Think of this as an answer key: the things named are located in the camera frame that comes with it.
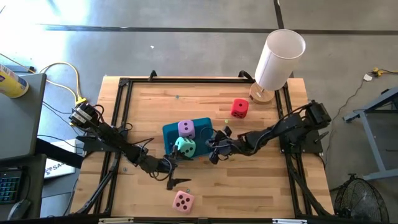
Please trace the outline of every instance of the purple die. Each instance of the purple die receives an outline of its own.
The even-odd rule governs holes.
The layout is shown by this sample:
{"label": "purple die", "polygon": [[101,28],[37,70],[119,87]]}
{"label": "purple die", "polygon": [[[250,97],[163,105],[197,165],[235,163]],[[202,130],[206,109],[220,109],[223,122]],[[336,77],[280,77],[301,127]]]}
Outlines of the purple die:
{"label": "purple die", "polygon": [[193,121],[183,120],[178,122],[178,135],[187,139],[193,139],[195,137]]}

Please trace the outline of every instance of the keyboard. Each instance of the keyboard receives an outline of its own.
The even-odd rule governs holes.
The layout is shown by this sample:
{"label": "keyboard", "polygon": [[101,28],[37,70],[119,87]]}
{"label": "keyboard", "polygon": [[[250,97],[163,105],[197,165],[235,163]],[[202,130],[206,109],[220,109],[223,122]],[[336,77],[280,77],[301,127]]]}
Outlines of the keyboard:
{"label": "keyboard", "polygon": [[16,203],[21,177],[19,167],[0,167],[0,205]]}

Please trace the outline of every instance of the yellow cable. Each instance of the yellow cable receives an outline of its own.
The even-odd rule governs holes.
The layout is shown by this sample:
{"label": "yellow cable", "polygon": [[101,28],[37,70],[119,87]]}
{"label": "yellow cable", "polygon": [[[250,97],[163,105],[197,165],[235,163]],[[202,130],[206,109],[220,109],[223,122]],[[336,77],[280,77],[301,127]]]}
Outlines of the yellow cable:
{"label": "yellow cable", "polygon": [[[11,59],[11,58],[5,56],[4,54],[0,53],[0,55],[2,55],[3,57],[7,58],[8,60],[10,60],[10,61],[12,61],[12,62],[14,62],[14,63],[16,63],[16,64],[18,64],[18,65],[20,65],[22,68],[26,69],[27,71],[30,71],[30,72],[32,72],[32,73],[35,73],[34,71],[32,71],[32,70],[30,70],[29,68],[27,68],[27,67],[21,65],[20,63],[16,62],[15,60],[13,60],[13,59]],[[55,63],[52,63],[52,64],[50,64],[50,65],[47,65],[46,67],[44,67],[43,69],[41,69],[41,71],[40,71],[39,73],[45,72],[45,71],[47,71],[51,66],[53,66],[53,65],[58,65],[58,64],[69,65],[69,66],[71,66],[71,68],[75,71],[75,73],[76,73],[76,92],[77,92],[77,97],[76,97],[76,94],[73,92],[73,90],[71,90],[71,89],[70,89],[69,87],[67,87],[67,86],[64,86],[64,85],[61,85],[61,84],[58,84],[58,83],[55,83],[55,82],[51,82],[51,81],[48,80],[48,79],[46,80],[46,82],[49,82],[49,83],[51,83],[51,84],[53,84],[53,85],[59,86],[59,87],[64,88],[64,89],[66,89],[66,90],[69,90],[69,91],[73,94],[73,97],[74,97],[74,99],[75,99],[75,104],[76,104],[76,105],[79,104],[79,103],[82,103],[82,102],[86,101],[86,98],[82,98],[81,95],[80,95],[79,73],[78,73],[77,69],[76,69],[73,65],[71,65],[70,63],[68,63],[68,62],[55,62]]]}
{"label": "yellow cable", "polygon": [[59,86],[59,87],[62,87],[62,88],[65,88],[65,89],[69,90],[69,91],[73,94],[73,96],[75,97],[75,101],[76,101],[76,103],[77,103],[79,100],[82,100],[82,97],[81,97],[81,95],[80,95],[80,90],[79,90],[79,89],[80,89],[80,87],[79,87],[79,73],[78,73],[77,69],[76,69],[73,65],[71,65],[71,64],[68,63],[68,62],[55,62],[55,63],[52,63],[52,64],[50,64],[50,65],[47,65],[46,67],[44,67],[43,69],[41,69],[41,71],[40,71],[39,73],[46,72],[51,66],[53,66],[53,65],[59,65],[59,64],[69,65],[69,66],[71,66],[71,68],[75,71],[75,74],[76,74],[76,92],[77,92],[77,97],[76,97],[76,94],[75,94],[69,87],[66,87],[66,86],[64,86],[64,85],[51,82],[50,80],[46,80],[46,81],[49,82],[49,83],[51,83],[51,84],[53,84],[53,85],[56,85],[56,86]]}

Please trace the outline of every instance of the red die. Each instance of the red die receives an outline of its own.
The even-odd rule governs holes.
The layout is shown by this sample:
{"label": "red die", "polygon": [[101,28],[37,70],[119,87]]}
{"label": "red die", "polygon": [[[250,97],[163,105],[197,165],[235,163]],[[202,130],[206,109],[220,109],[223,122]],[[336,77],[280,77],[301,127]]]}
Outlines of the red die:
{"label": "red die", "polygon": [[244,118],[249,109],[249,102],[244,99],[235,99],[232,104],[231,115],[237,118]]}

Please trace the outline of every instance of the green die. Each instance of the green die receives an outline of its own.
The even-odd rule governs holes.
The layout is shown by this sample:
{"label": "green die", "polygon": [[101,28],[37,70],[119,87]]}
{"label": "green die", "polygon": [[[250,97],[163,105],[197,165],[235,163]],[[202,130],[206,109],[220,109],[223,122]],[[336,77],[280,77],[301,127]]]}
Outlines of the green die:
{"label": "green die", "polygon": [[195,153],[195,149],[197,145],[191,139],[179,137],[175,145],[177,146],[178,150],[187,157],[192,157]]}

